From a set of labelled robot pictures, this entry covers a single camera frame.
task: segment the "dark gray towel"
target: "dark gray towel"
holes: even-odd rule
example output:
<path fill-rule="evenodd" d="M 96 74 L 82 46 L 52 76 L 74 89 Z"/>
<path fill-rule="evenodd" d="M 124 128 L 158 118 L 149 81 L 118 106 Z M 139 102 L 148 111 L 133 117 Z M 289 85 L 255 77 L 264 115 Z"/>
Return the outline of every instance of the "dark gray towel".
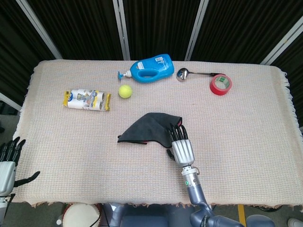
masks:
<path fill-rule="evenodd" d="M 169 124 L 181 125 L 182 117 L 166 113 L 147 113 L 132 124 L 118 139 L 119 142 L 147 144 L 155 141 L 166 148 L 171 147 L 171 141 L 166 131 Z"/>

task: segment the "plastic packaging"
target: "plastic packaging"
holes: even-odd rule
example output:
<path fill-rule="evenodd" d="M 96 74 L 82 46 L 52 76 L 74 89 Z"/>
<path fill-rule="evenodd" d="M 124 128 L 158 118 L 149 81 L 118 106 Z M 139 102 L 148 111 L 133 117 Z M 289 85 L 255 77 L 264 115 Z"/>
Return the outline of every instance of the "plastic packaging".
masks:
<path fill-rule="evenodd" d="M 138 82 L 150 83 L 170 77 L 174 73 L 174 70 L 170 56 L 168 54 L 160 54 L 152 58 L 137 61 L 126 73 L 122 74 L 118 72 L 118 78 L 133 77 Z"/>
<path fill-rule="evenodd" d="M 63 105 L 73 109 L 109 111 L 111 94 L 89 89 L 65 92 Z"/>

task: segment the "bottle label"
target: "bottle label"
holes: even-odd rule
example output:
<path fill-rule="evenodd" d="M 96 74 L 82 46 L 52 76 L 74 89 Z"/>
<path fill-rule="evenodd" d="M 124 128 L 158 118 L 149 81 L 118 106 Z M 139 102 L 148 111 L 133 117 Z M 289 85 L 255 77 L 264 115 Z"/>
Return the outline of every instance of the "bottle label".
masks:
<path fill-rule="evenodd" d="M 140 70 L 144 69 L 142 61 L 138 63 L 138 69 L 140 69 Z"/>
<path fill-rule="evenodd" d="M 162 58 L 162 57 L 159 57 L 159 58 L 156 58 L 155 60 L 156 60 L 156 61 L 162 61 L 163 58 Z"/>

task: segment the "yellow tennis ball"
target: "yellow tennis ball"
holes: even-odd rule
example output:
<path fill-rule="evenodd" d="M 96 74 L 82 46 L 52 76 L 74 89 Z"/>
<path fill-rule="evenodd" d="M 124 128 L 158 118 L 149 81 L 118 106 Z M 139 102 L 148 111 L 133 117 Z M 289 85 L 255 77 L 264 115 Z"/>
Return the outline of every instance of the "yellow tennis ball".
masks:
<path fill-rule="evenodd" d="M 119 88 L 119 95 L 122 98 L 129 98 L 130 96 L 132 96 L 133 94 L 133 90 L 130 86 L 124 84 Z"/>

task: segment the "black curtain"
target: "black curtain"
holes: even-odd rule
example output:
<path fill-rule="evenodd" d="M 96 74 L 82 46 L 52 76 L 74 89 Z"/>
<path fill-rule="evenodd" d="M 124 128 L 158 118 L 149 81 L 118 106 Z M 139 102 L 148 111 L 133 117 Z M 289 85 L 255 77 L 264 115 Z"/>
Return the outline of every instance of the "black curtain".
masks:
<path fill-rule="evenodd" d="M 112 0 L 27 0 L 65 59 L 123 60 Z"/>
<path fill-rule="evenodd" d="M 132 60 L 168 53 L 184 61 L 199 0 L 124 0 Z"/>
<path fill-rule="evenodd" d="M 260 64 L 302 15 L 302 0 L 210 0 L 191 60 Z"/>
<path fill-rule="evenodd" d="M 303 33 L 272 63 L 287 72 L 290 93 L 300 126 L 303 126 Z"/>
<path fill-rule="evenodd" d="M 0 92 L 22 105 L 34 67 L 54 56 L 16 1 L 0 1 L 0 27 Z"/>

